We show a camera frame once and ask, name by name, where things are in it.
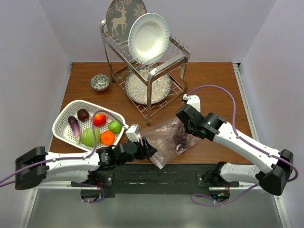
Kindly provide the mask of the clear zip top bag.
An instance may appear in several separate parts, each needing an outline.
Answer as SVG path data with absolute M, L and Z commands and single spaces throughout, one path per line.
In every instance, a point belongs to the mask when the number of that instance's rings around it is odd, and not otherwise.
M 174 148 L 173 135 L 177 132 L 187 134 L 188 147 L 181 152 L 176 152 Z M 142 136 L 146 137 L 150 145 L 157 149 L 150 160 L 159 169 L 164 168 L 168 162 L 186 152 L 200 140 L 199 137 L 186 133 L 184 124 L 177 117 L 144 130 Z

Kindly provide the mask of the small green fake vegetable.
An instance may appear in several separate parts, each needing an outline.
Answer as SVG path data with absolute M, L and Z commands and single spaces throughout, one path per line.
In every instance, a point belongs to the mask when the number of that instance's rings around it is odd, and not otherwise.
M 117 120 L 112 120 L 108 124 L 108 130 L 111 131 L 113 134 L 119 134 L 122 130 L 122 124 Z

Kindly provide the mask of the fake orange fruit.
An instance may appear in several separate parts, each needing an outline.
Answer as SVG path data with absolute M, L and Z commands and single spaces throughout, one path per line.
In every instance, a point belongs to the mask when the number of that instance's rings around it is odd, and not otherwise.
M 115 134 L 111 131 L 104 131 L 100 136 L 101 143 L 104 145 L 113 145 L 115 142 Z

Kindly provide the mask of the orange fake tomato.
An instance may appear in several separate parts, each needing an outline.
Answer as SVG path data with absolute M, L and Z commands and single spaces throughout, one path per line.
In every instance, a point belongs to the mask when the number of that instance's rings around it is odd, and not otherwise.
M 105 114 L 102 114 L 102 113 L 96 114 L 93 118 L 93 123 L 94 123 L 94 126 L 96 126 L 96 127 L 103 126 L 104 124 L 106 124 L 106 122 L 107 122 L 107 117 Z

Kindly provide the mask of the green fake cabbage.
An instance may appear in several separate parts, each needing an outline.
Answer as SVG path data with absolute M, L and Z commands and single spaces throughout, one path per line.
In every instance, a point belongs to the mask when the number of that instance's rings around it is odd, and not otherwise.
M 96 143 L 99 144 L 101 134 L 97 128 L 95 128 L 95 136 L 96 136 Z M 93 134 L 92 127 L 87 128 L 83 131 L 83 133 L 81 135 L 81 141 L 85 146 L 94 147 L 95 140 L 94 140 L 94 134 Z

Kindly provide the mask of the dark red fake fruit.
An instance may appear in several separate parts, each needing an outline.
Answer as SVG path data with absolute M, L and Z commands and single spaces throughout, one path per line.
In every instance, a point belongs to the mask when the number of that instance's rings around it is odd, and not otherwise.
M 88 111 L 86 109 L 79 109 L 77 111 L 77 117 L 80 121 L 86 122 L 87 120 L 89 120 L 90 114 L 88 113 Z

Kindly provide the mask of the purple fake eggplant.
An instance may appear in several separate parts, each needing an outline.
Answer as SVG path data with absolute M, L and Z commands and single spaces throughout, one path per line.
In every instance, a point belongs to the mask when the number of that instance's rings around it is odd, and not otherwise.
M 81 131 L 77 119 L 74 116 L 69 116 L 68 123 L 73 131 L 76 143 L 80 144 Z

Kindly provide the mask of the red fake grape bunch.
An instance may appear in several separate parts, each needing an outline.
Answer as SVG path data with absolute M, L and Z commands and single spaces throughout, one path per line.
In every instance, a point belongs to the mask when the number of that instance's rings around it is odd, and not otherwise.
M 176 152 L 181 152 L 182 150 L 187 149 L 187 134 L 177 132 L 173 135 L 174 148 Z

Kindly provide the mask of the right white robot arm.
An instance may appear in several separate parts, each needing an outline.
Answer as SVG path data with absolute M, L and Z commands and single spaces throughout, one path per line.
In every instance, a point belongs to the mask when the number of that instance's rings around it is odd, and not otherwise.
M 214 113 L 203 116 L 189 104 L 179 108 L 175 114 L 187 133 L 222 144 L 252 162 L 252 165 L 220 163 L 212 174 L 214 185 L 221 187 L 227 182 L 247 182 L 258 184 L 272 195 L 282 195 L 293 171 L 294 155 L 291 151 L 267 147 L 234 130 L 224 118 Z

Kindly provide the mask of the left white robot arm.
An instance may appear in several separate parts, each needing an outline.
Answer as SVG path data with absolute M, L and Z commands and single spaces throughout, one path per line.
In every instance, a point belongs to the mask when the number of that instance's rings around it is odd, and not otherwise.
M 45 182 L 71 181 L 94 186 L 97 171 L 109 171 L 133 160 L 148 160 L 157 149 L 143 137 L 138 142 L 100 148 L 94 153 L 69 155 L 47 152 L 36 147 L 15 160 L 15 189 L 28 190 Z

